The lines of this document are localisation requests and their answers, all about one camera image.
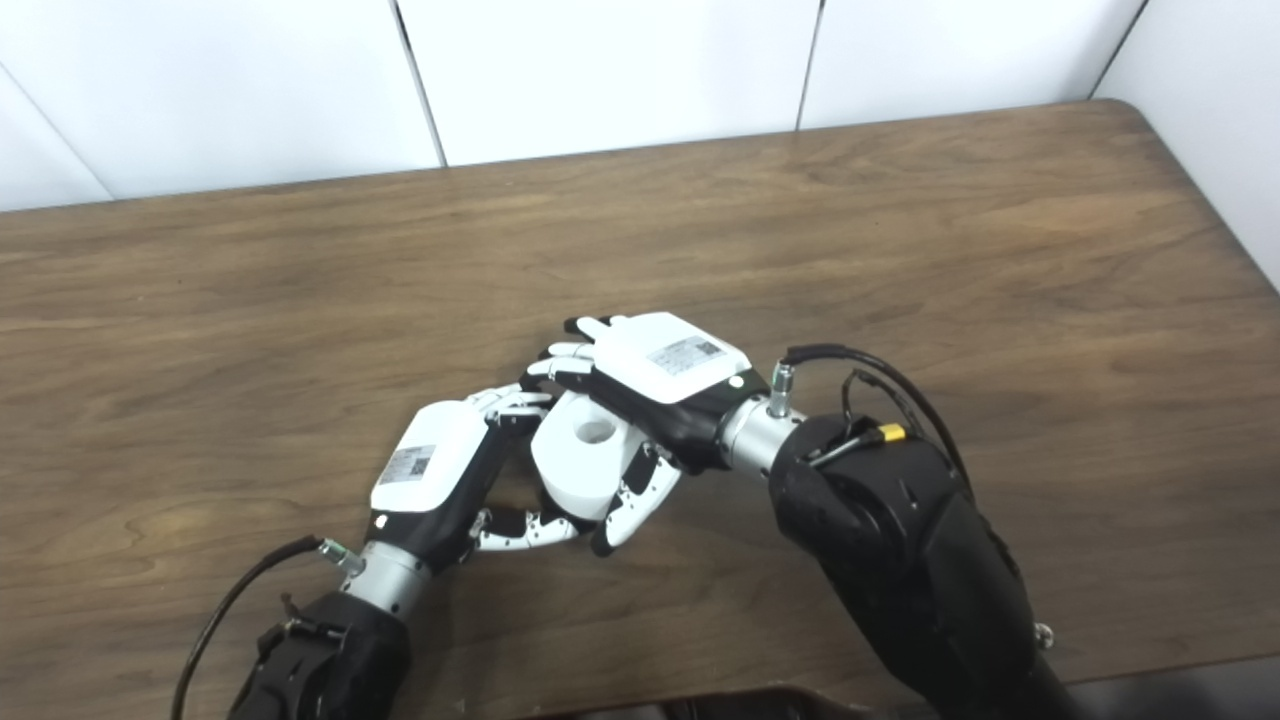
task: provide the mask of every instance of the white wall panel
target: white wall panel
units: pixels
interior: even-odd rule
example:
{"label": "white wall panel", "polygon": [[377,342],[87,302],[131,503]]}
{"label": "white wall panel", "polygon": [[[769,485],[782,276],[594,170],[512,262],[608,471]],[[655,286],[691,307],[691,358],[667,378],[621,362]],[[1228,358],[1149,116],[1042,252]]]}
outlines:
{"label": "white wall panel", "polygon": [[803,127],[1088,97],[1142,0],[828,0]]}
{"label": "white wall panel", "polygon": [[388,0],[4,0],[0,64],[120,197],[439,164]]}
{"label": "white wall panel", "polygon": [[401,0],[451,165],[795,128],[817,0]]}
{"label": "white wall panel", "polygon": [[0,211],[110,199],[0,67]]}
{"label": "white wall panel", "polygon": [[1149,3],[1098,87],[1135,105],[1280,287],[1280,3]]}

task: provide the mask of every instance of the wooden table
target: wooden table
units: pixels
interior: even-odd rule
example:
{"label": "wooden table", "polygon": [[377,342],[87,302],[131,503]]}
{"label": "wooden table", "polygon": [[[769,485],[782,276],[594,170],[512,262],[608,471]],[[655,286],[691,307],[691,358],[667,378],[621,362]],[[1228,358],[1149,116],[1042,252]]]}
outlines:
{"label": "wooden table", "polygon": [[[916,379],[1065,679],[1280,652],[1280,302],[1142,118],[1088,102],[0,215],[0,711],[163,716],[250,564],[358,542],[416,407],[653,309],[760,366],[845,341]],[[279,592],[335,582],[251,588],[188,717],[223,716]],[[480,557],[420,620],[402,719],[911,697],[727,475],[609,560]]]}

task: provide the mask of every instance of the black cable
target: black cable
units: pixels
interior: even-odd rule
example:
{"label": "black cable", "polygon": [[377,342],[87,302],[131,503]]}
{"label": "black cable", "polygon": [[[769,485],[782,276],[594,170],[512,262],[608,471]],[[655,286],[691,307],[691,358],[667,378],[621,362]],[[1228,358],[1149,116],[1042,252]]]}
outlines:
{"label": "black cable", "polygon": [[951,464],[955,466],[956,471],[960,473],[961,479],[965,484],[969,484],[969,470],[965,469],[964,460],[960,457],[960,448],[956,447],[956,441],[951,437],[951,430],[947,429],[947,424],[942,421],[942,416],[934,410],[933,405],[929,402],[924,393],[920,392],[915,383],[909,380],[906,375],[900,373],[896,368],[881,360],[879,357],[863,352],[861,350],[855,350],[844,345],[801,345],[795,347],[788,347],[786,356],[780,360],[785,365],[800,365],[810,360],[852,360],[855,363],[861,363],[873,370],[877,370],[882,375],[893,380],[897,387],[902,388],[902,392],[915,402],[915,406],[920,409],[920,413],[929,420],[933,425],[938,439],[942,441],[942,447],[946,448],[947,456],[951,459]]}
{"label": "black cable", "polygon": [[[911,409],[911,404],[908,402],[906,398],[902,397],[902,393],[897,392],[897,389],[895,389],[893,386],[886,383],[878,375],[873,375],[872,373],[863,370],[861,368],[854,368],[854,372],[850,373],[850,377],[887,395],[888,398],[893,401],[893,405],[897,406],[897,410],[899,413],[902,414],[902,418],[906,419],[906,427],[910,428],[916,437],[928,438],[928,436],[924,434],[924,425],[920,424],[920,419],[915,416],[915,410]],[[847,410],[849,409],[847,379],[842,386],[842,392],[845,393],[844,405]],[[846,416],[845,421],[847,423],[851,419],[851,416],[852,411],[849,411],[849,415]]]}
{"label": "black cable", "polygon": [[849,388],[854,384],[854,379],[858,378],[859,369],[854,368],[845,378],[845,382],[840,383],[840,410],[845,415],[845,437],[847,442],[849,438],[854,437],[854,406],[849,401]]}
{"label": "black cable", "polygon": [[209,618],[209,623],[205,624],[205,629],[200,630],[200,634],[196,635],[196,644],[191,648],[191,656],[187,657],[187,664],[182,667],[182,674],[178,675],[178,687],[173,692],[173,706],[169,710],[170,720],[182,720],[182,706],[187,702],[187,687],[191,685],[191,676],[196,674],[196,665],[200,664],[200,656],[205,653],[205,647],[209,644],[210,638],[212,638],[214,630],[218,629],[218,624],[223,621],[236,598],[262,573],[291,557],[316,550],[323,542],[315,536],[307,536],[284,543],[266,553],[262,560],[257,561],[257,565],[250,568],[248,573],[244,573],[244,577],[232,585],[232,589],[227,592],[223,601],[214,609],[214,614]]}

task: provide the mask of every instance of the sticker label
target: sticker label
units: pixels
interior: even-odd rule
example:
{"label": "sticker label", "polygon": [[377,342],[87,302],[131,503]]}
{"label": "sticker label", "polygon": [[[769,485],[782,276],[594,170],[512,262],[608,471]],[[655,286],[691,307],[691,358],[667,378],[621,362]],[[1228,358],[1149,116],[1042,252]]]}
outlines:
{"label": "sticker label", "polygon": [[666,370],[668,375],[680,375],[722,355],[726,352],[718,345],[695,334],[650,352],[649,360]]}
{"label": "sticker label", "polygon": [[387,461],[387,466],[383,468],[383,474],[379,475],[376,484],[389,486],[392,483],[421,480],[422,473],[431,464],[431,455],[434,454],[434,445],[397,450],[392,454],[392,459]]}

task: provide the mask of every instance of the robotic finger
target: robotic finger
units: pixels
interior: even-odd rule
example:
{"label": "robotic finger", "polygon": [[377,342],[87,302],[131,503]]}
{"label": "robotic finger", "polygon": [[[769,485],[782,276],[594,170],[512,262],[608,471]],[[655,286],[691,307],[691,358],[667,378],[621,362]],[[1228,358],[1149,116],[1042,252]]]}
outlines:
{"label": "robotic finger", "polygon": [[591,536],[591,551],[599,557],[612,555],[667,500],[678,480],[680,470],[658,452],[657,446],[644,442],[622,473],[604,523]]}
{"label": "robotic finger", "polygon": [[520,384],[526,389],[536,389],[544,380],[550,380],[564,389],[588,392],[595,368],[596,338],[626,319],[626,315],[614,315],[603,320],[595,318],[564,320],[564,332],[589,342],[553,342],[538,355],[538,361],[525,370]]}
{"label": "robotic finger", "polygon": [[556,544],[573,539],[595,527],[595,523],[570,518],[552,509],[489,507],[483,510],[481,515],[485,516],[485,521],[476,537],[476,550],[480,552],[530,550]]}
{"label": "robotic finger", "polygon": [[550,401],[552,396],[543,392],[526,392],[518,383],[485,388],[480,392],[468,395],[466,400],[463,400],[463,402],[475,406],[475,409],[485,416],[502,411],[506,407],[545,405]]}

